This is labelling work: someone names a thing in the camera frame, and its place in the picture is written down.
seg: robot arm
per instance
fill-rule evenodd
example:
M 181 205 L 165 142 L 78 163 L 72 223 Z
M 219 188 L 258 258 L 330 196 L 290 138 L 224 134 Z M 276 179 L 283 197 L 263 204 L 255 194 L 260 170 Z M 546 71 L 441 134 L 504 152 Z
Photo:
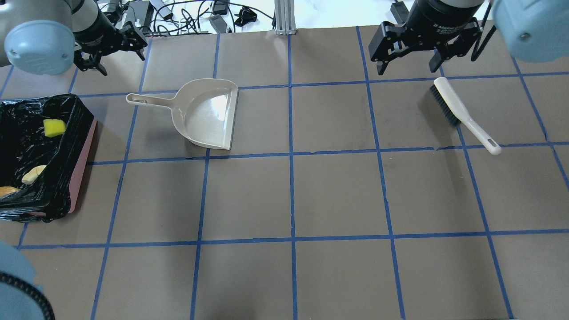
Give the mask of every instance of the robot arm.
M 436 48 L 429 62 L 431 72 L 453 56 L 464 56 L 480 33 L 474 14 L 483 2 L 416 0 L 403 26 L 382 22 L 368 48 L 371 60 L 377 62 L 378 74 L 384 74 L 390 61 L 412 51 Z
M 481 30 L 474 14 L 484 0 L 415 0 L 401 27 L 384 21 L 369 44 L 369 56 L 379 75 L 387 65 L 412 51 L 436 49 L 431 72 L 454 56 L 468 53 Z M 569 1 L 490 0 L 494 25 L 510 53 L 529 62 L 546 62 L 569 55 Z M 398 7 L 406 11 L 405 5 Z
M 75 63 L 107 75 L 103 56 L 134 51 L 144 60 L 146 46 L 138 28 L 127 22 L 116 29 L 94 0 L 0 1 L 0 67 L 56 75 Z

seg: brush handle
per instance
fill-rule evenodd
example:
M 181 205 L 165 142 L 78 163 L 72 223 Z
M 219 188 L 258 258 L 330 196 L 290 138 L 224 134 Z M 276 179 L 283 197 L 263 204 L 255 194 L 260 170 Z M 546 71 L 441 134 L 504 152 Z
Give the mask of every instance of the brush handle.
M 472 118 L 469 118 L 466 121 L 463 121 L 464 125 L 474 134 L 474 136 L 486 147 L 486 149 L 493 155 L 500 154 L 502 152 L 502 147 L 492 139 L 492 137 L 479 126 L 476 121 Z

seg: dustpan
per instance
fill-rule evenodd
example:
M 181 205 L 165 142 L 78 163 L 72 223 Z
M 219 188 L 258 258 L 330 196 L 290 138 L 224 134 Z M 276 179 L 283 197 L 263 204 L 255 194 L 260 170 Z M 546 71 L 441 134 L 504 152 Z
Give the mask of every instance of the dustpan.
M 126 102 L 168 108 L 176 130 L 192 143 L 231 149 L 239 88 L 229 80 L 197 79 L 184 84 L 172 99 L 131 93 Z

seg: white floor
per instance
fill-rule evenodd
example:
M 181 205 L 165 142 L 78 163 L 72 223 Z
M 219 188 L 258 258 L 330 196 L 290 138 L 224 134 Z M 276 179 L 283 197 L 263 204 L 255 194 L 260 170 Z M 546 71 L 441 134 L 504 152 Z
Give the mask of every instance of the white floor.
M 408 9 L 411 9 L 414 0 L 405 0 L 404 3 Z M 174 0 L 164 0 L 164 3 L 180 2 Z M 270 16 L 274 13 L 273 0 L 236 0 L 234 3 L 247 5 L 264 11 Z M 392 0 L 296 0 L 295 1 L 295 21 L 297 28 L 332 28 L 332 27 L 350 27 L 350 26 L 371 26 L 380 24 L 382 21 L 388 20 L 395 22 L 390 7 Z M 197 10 L 201 1 L 194 3 L 185 3 L 174 5 L 172 12 L 174 19 L 180 20 L 182 17 L 182 8 L 188 10 L 192 16 L 197 15 Z M 208 3 L 202 6 L 203 12 Z M 488 3 L 485 2 L 478 10 L 476 17 L 483 18 Z M 233 14 L 239 12 L 238 6 L 231 6 Z M 229 15 L 224 16 L 228 25 L 232 25 Z M 200 22 L 202 31 L 215 33 L 207 20 Z M 271 30 L 271 19 L 262 14 L 258 14 L 258 20 L 249 23 L 243 28 L 237 27 L 237 32 L 267 31 Z

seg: brush bristles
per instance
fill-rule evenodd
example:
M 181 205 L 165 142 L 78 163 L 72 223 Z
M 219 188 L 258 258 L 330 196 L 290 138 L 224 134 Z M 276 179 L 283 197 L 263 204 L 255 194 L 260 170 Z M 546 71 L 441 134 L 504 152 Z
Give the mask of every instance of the brush bristles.
M 454 115 L 454 113 L 448 107 L 448 104 L 445 102 L 443 96 L 440 95 L 440 92 L 439 90 L 437 90 L 435 85 L 431 86 L 431 93 L 432 96 L 435 97 L 436 102 L 439 103 L 439 107 L 443 111 L 444 117 L 447 119 L 448 123 L 451 126 L 458 126 L 460 124 L 460 120 Z

